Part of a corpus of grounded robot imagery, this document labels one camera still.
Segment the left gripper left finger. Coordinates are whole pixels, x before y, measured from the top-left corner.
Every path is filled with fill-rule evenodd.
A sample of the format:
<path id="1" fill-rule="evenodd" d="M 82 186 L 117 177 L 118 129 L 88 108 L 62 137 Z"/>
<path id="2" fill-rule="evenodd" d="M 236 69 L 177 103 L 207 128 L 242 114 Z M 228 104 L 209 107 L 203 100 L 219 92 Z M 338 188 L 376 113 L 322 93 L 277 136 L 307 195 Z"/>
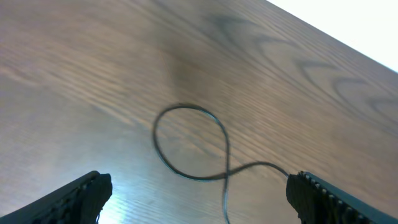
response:
<path id="1" fill-rule="evenodd" d="M 112 191 L 111 176 L 94 170 L 1 217 L 1 224 L 97 224 Z"/>

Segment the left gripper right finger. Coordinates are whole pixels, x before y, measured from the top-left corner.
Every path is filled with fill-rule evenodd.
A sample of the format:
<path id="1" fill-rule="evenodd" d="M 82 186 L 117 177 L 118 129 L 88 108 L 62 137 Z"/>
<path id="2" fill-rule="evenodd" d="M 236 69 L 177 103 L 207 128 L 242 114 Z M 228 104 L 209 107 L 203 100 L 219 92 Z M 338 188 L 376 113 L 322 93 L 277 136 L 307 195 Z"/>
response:
<path id="1" fill-rule="evenodd" d="M 397 224 L 397 218 L 310 172 L 289 175 L 286 197 L 305 224 Z"/>

